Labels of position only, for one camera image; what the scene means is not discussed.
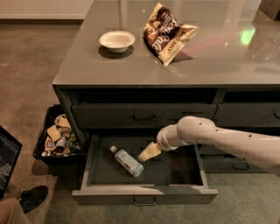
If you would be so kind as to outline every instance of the screen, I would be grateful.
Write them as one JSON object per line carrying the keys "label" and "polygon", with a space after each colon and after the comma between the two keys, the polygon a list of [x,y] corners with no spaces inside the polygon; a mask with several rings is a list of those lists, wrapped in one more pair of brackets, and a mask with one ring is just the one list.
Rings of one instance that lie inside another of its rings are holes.
{"label": "screen", "polygon": [[22,144],[0,126],[0,199],[9,183]]}

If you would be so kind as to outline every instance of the trash bin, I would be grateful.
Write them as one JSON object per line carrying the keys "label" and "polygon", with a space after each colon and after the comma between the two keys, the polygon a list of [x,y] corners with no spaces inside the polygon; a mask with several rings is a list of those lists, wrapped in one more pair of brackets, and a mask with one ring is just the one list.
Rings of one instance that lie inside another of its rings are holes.
{"label": "trash bin", "polygon": [[45,150],[45,141],[48,136],[47,129],[55,124],[55,118],[64,114],[64,111],[59,104],[55,104],[49,107],[46,112],[45,120],[42,125],[42,129],[38,136],[33,156],[36,159],[44,161],[47,165],[71,165],[71,164],[84,164],[86,162],[86,156],[83,150],[59,154],[55,156],[42,156],[42,152]]}

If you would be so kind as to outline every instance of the floor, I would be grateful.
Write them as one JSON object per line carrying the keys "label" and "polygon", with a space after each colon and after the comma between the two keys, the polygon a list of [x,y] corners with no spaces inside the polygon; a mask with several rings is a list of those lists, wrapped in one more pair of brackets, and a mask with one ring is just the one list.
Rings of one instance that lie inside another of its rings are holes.
{"label": "floor", "polygon": [[268,173],[207,174],[219,192],[208,205],[80,206],[71,195],[76,174],[55,176],[32,155],[46,111],[58,103],[53,79],[78,30],[75,24],[0,24],[0,124],[23,144],[11,182],[49,188],[45,202],[27,214],[33,223],[280,223],[280,177]]}

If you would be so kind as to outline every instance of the plastic bottle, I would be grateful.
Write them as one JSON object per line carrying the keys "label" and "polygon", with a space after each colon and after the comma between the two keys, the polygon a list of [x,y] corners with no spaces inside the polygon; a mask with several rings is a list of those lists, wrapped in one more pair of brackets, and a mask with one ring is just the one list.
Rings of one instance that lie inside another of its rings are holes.
{"label": "plastic bottle", "polygon": [[143,171],[144,167],[136,161],[126,150],[118,150],[112,146],[110,150],[115,154],[115,160],[119,162],[128,172],[135,178],[138,177]]}

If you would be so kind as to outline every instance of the black shoe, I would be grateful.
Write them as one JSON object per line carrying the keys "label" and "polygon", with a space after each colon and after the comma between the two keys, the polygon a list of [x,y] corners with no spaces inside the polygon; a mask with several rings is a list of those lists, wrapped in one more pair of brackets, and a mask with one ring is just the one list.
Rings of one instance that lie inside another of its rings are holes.
{"label": "black shoe", "polygon": [[24,213],[27,214],[35,207],[38,207],[46,199],[47,192],[45,185],[36,186],[29,191],[22,192],[19,203]]}

